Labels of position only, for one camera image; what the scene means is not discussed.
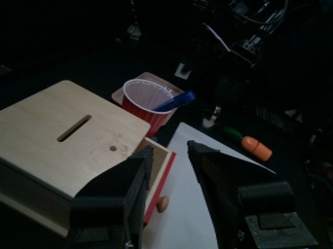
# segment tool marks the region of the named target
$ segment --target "wire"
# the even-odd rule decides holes
[[[256,23],[256,24],[260,24],[260,25],[273,25],[273,24],[281,22],[283,19],[285,18],[288,6],[289,6],[289,0],[285,0],[285,7],[284,7],[283,14],[279,16],[277,19],[275,19],[275,20],[272,20],[272,21],[268,21],[268,22],[263,22],[263,21],[260,21],[260,20],[252,19],[252,18],[249,18],[249,17],[247,17],[247,16],[244,16],[244,15],[241,15],[241,14],[239,14],[239,13],[235,13],[235,12],[233,12],[233,14],[235,14],[237,17],[244,18],[245,20],[248,20],[248,21],[251,21],[251,22],[253,22],[253,23]]]
[[[213,35],[215,35],[215,37],[219,39],[219,41],[223,43],[225,49],[227,49],[229,52],[232,52],[231,48],[229,48],[228,45],[225,44],[223,38],[217,35],[217,33],[215,32],[215,30],[212,29],[212,27],[211,27],[209,25],[207,25],[205,23],[204,23],[204,25],[205,25],[207,28],[211,30],[211,32],[213,33]]]

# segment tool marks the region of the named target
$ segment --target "cup rim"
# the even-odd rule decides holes
[[[140,104],[137,104],[137,103],[132,100],[132,98],[130,98],[129,95],[128,95],[126,89],[125,89],[126,85],[129,85],[132,82],[146,82],[146,83],[150,83],[150,84],[156,85],[160,89],[166,90],[160,84],[157,84],[157,83],[153,82],[153,81],[144,80],[144,79],[132,79],[132,80],[126,81],[125,84],[124,84],[124,86],[122,86],[124,95],[126,96],[128,100],[129,100],[138,108],[141,108],[142,110],[145,110],[145,111],[149,112],[149,113],[154,113],[154,114],[160,114],[160,115],[172,113],[173,110],[166,111],[166,112],[157,112],[157,111],[153,111],[153,110],[150,110],[150,109],[142,107]]]

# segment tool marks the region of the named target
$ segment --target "red strip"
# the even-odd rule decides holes
[[[157,188],[157,191],[154,193],[153,200],[152,200],[152,203],[150,203],[146,215],[145,215],[145,221],[144,221],[145,226],[149,224],[149,222],[152,220],[154,208],[156,208],[157,203],[160,201],[162,189],[164,189],[164,186],[165,186],[165,183],[166,183],[166,180],[168,180],[168,175],[169,175],[169,172],[170,172],[170,169],[172,169],[174,159],[176,159],[176,152],[172,152],[172,156],[170,156],[170,159],[169,159],[169,162],[168,162],[168,165],[166,165],[166,170],[165,170],[165,173],[164,173],[164,176],[162,176],[162,180],[161,180],[160,186]]]

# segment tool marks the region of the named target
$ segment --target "blue marker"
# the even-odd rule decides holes
[[[153,109],[153,111],[168,112],[172,109],[178,108],[178,107],[189,104],[190,102],[193,102],[195,99],[196,99],[195,92],[192,90],[188,90],[184,93],[181,93],[178,96],[176,96],[174,98],[168,100],[165,103],[158,105],[158,107],[156,107]]]

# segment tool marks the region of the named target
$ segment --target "black cable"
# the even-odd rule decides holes
[[[268,22],[263,22],[263,21],[260,21],[260,20],[252,19],[252,18],[249,18],[249,17],[247,17],[247,16],[244,16],[244,15],[241,15],[241,14],[239,14],[239,13],[235,13],[235,12],[233,12],[233,14],[235,14],[237,17],[244,18],[245,20],[248,20],[248,21],[251,21],[251,22],[253,22],[253,23],[256,23],[256,24],[260,24],[260,25],[273,25],[273,24],[279,23],[280,21],[283,21],[283,19],[285,18],[288,6],[289,6],[289,0],[285,0],[285,7],[284,7],[284,12],[283,12],[283,14],[280,15],[280,17],[279,17],[277,19],[275,19],[275,20],[272,20],[272,21],[268,21]]]

